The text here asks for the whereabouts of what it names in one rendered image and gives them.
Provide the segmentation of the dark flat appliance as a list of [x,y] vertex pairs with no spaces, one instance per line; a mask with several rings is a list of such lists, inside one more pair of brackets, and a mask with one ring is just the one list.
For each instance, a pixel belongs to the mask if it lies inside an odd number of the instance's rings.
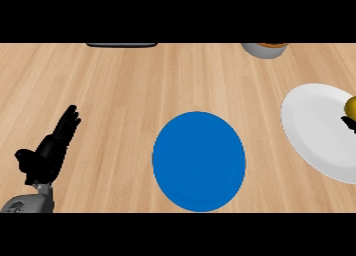
[[89,47],[97,48],[150,48],[157,43],[85,43]]

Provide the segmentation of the white plate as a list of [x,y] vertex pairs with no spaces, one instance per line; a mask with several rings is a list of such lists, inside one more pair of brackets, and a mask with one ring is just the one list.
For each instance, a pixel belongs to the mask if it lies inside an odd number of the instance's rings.
[[351,94],[308,83],[286,94],[280,122],[289,143],[311,167],[332,179],[356,184],[356,134],[340,120]]

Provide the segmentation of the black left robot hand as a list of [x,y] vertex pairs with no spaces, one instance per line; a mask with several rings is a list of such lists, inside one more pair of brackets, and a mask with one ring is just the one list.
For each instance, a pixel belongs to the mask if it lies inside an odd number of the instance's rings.
[[44,137],[36,149],[16,151],[19,170],[26,174],[26,185],[50,184],[55,180],[79,122],[76,106],[70,105],[58,119],[53,133]]

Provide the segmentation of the blue plate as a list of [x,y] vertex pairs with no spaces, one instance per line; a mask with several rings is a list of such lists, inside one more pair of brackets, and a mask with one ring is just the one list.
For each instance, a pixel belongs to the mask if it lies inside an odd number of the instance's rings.
[[244,149],[230,124],[208,112],[180,114],[153,143],[153,176],[171,202],[208,212],[236,196],[244,177]]

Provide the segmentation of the grey pot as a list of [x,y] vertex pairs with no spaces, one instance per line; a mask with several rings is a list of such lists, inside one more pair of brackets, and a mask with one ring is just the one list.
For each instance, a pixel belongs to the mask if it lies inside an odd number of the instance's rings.
[[259,59],[274,59],[277,58],[286,47],[286,43],[243,43],[242,47],[244,51]]

